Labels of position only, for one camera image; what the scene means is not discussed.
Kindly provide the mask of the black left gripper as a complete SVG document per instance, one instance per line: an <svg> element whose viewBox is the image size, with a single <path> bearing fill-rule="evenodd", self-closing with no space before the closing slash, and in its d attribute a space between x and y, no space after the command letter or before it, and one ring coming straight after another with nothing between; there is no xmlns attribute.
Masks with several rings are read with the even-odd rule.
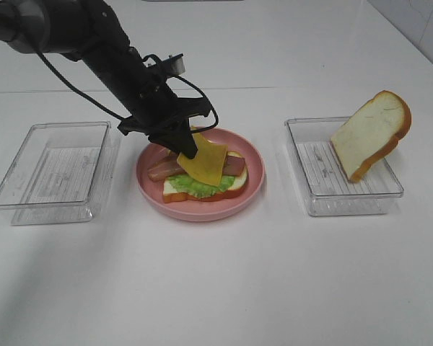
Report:
<svg viewBox="0 0 433 346"><path fill-rule="evenodd" d="M188 119L208 116L214 111L208 97L194 84L177 77L194 88L200 97L178 97L167 85L167 77L145 68L116 69L116 97L130 112L118 129L126 135L141 132L150 142L193 159L198 151Z"/></svg>

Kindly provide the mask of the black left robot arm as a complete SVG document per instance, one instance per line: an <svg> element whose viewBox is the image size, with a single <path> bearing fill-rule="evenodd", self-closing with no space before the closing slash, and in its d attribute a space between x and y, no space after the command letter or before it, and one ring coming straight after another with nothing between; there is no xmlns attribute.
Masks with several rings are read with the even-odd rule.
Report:
<svg viewBox="0 0 433 346"><path fill-rule="evenodd" d="M182 55L140 56L105 1L0 1L0 41L24 54L37 54L73 92L104 112L109 109L77 89L45 57L57 53L83 61L129 117L119 117L123 135L139 132L192 159L198 149L189 120L215 111L208 97L179 97L167 85L184 72Z"/></svg>

